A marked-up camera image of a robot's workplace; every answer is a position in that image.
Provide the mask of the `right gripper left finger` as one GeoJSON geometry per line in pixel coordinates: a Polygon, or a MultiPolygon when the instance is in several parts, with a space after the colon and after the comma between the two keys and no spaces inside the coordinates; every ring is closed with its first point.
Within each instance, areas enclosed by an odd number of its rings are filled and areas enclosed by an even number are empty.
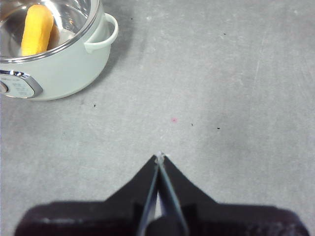
{"type": "Polygon", "coordinates": [[[134,236],[156,192],[157,157],[103,201],[59,201],[30,208],[16,236],[134,236]]]}

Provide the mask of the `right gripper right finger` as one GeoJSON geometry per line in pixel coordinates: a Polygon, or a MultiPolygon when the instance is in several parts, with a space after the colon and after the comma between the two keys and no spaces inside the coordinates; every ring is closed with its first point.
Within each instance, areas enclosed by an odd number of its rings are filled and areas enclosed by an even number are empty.
{"type": "Polygon", "coordinates": [[[167,156],[159,157],[165,212],[186,236],[308,236],[299,216],[275,206],[223,204],[195,186],[167,156]]]}

